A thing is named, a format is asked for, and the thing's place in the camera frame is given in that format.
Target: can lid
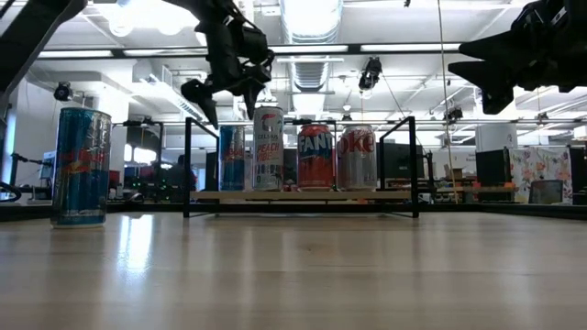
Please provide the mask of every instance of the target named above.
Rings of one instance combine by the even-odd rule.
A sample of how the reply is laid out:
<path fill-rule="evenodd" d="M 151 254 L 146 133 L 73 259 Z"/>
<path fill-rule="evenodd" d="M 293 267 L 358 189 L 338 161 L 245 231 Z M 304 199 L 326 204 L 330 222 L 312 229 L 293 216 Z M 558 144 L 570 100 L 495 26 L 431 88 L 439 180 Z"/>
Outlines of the can lid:
<path fill-rule="evenodd" d="M 112 118 L 111 115 L 100 111 L 100 110 L 94 110 L 94 109 L 88 109 L 88 108 L 80 108 L 80 107 L 65 107 L 61 109 L 62 112 L 89 112 L 89 113 L 97 113 L 100 115 L 104 115 L 107 116 L 108 118 Z"/>
<path fill-rule="evenodd" d="M 328 125 L 326 124 L 304 124 L 302 125 L 302 128 L 304 127 L 328 127 Z"/>
<path fill-rule="evenodd" d="M 275 109 L 275 110 L 280 110 L 283 112 L 283 109 L 280 108 L 279 106 L 273 106 L 273 105 L 262 105 L 258 108 L 255 108 L 255 111 L 259 110 L 259 109 Z"/>
<path fill-rule="evenodd" d="M 345 127 L 369 127 L 369 128 L 373 128 L 373 125 L 369 125 L 369 124 L 352 124 L 352 125 L 345 125 Z"/>

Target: energy drink can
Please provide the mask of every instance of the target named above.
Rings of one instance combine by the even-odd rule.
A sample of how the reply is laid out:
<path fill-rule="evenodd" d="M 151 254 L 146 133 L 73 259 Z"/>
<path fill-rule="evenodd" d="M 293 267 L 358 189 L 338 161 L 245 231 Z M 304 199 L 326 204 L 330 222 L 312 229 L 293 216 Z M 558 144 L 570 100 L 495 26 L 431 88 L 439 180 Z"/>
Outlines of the energy drink can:
<path fill-rule="evenodd" d="M 255 109 L 253 117 L 253 189 L 280 191 L 283 184 L 283 110 Z"/>
<path fill-rule="evenodd" d="M 110 164 L 110 115 L 63 108 L 53 180 L 53 227 L 93 227 L 105 222 Z"/>
<path fill-rule="evenodd" d="M 220 190 L 245 189 L 245 127 L 220 127 Z"/>

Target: red bull can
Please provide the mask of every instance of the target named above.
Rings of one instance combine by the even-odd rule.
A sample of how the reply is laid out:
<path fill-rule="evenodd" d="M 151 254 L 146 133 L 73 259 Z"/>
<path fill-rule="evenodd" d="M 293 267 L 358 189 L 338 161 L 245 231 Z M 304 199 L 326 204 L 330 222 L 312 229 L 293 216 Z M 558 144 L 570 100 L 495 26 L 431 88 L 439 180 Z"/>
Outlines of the red bull can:
<path fill-rule="evenodd" d="M 63 108 L 53 179 L 53 227 L 102 226 L 110 165 L 110 115 Z"/>
<path fill-rule="evenodd" d="M 245 127 L 220 127 L 220 190 L 245 189 Z"/>

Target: drink can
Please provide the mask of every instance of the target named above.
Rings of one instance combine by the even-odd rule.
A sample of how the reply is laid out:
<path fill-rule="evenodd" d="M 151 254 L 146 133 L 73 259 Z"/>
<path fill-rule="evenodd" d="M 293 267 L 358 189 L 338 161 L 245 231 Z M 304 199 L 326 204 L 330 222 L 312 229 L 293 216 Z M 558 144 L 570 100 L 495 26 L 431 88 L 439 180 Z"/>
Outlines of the drink can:
<path fill-rule="evenodd" d="M 255 109 L 253 117 L 253 189 L 280 191 L 283 178 L 283 110 Z"/>
<path fill-rule="evenodd" d="M 220 190 L 245 189 L 245 127 L 220 127 Z"/>
<path fill-rule="evenodd" d="M 337 142 L 337 190 L 342 190 L 342 182 L 345 177 L 344 168 L 342 167 L 342 147 L 341 139 Z"/>
<path fill-rule="evenodd" d="M 302 191 L 329 191 L 334 183 L 332 134 L 326 125 L 304 125 L 297 137 L 297 183 Z"/>
<path fill-rule="evenodd" d="M 105 222 L 110 164 L 110 115 L 63 108 L 53 180 L 53 227 L 93 227 Z"/>
<path fill-rule="evenodd" d="M 377 189 L 377 155 L 375 132 L 370 125 L 346 126 L 339 145 L 338 175 L 343 190 Z"/>

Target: security camera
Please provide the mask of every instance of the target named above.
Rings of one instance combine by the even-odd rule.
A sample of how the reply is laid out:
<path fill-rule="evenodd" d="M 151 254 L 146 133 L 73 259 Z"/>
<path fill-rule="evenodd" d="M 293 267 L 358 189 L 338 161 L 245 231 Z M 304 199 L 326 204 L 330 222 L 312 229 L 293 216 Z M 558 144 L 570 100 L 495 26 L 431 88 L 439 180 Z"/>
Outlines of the security camera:
<path fill-rule="evenodd" d="M 448 115 L 444 114 L 442 120 L 447 120 L 447 118 L 449 121 L 456 121 L 462 119 L 462 109 L 460 108 L 460 106 L 457 105 L 449 109 Z"/>
<path fill-rule="evenodd" d="M 60 82 L 59 86 L 55 89 L 55 93 L 53 93 L 55 100 L 62 102 L 71 101 L 73 98 L 71 86 L 72 84 L 70 82 Z"/>
<path fill-rule="evenodd" d="M 375 87 L 379 82 L 379 75 L 382 73 L 382 63 L 378 57 L 371 57 L 365 68 L 362 70 L 359 79 L 359 88 L 364 91 L 369 91 Z"/>

